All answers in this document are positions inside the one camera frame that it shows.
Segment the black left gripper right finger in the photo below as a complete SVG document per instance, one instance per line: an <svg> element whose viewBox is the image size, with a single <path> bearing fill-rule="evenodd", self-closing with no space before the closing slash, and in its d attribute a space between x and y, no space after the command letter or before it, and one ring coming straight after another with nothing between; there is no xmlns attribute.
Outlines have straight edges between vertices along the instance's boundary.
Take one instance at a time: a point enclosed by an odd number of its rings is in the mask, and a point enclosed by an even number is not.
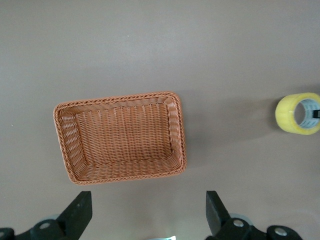
<svg viewBox="0 0 320 240"><path fill-rule="evenodd" d="M286 226L271 225L263 232L241 217L232 217L214 190L206 192L205 213L211 231L205 240L303 240Z"/></svg>

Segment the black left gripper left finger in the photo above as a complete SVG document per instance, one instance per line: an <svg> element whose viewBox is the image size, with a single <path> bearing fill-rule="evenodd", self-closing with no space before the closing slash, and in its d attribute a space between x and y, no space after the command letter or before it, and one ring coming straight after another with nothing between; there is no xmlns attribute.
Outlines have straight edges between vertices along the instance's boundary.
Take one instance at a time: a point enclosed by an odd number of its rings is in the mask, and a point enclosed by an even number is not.
<svg viewBox="0 0 320 240"><path fill-rule="evenodd" d="M57 218L42 220L18 235L12 228L0 228L0 240L79 240L92 216L92 193L82 191Z"/></svg>

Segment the yellow clear tape roll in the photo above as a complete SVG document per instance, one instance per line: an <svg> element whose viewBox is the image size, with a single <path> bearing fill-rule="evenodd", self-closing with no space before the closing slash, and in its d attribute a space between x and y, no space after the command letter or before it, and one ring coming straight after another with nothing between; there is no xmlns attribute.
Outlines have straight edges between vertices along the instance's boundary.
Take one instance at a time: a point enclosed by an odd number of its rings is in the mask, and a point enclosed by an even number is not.
<svg viewBox="0 0 320 240"><path fill-rule="evenodd" d="M300 123L295 118L298 105L302 105L304 109L304 117ZM320 95L312 92L287 95L275 108L275 120L287 133L312 135L320 131L320 118L313 118L314 110L320 110Z"/></svg>

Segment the brown woven basket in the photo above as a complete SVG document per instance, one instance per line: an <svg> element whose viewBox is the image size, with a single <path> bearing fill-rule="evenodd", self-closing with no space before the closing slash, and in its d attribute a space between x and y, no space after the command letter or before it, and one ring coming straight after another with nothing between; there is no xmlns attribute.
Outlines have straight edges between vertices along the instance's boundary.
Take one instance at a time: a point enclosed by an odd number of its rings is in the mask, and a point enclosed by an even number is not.
<svg viewBox="0 0 320 240"><path fill-rule="evenodd" d="M76 185L170 177L186 169L182 104L174 92L63 102L53 120Z"/></svg>

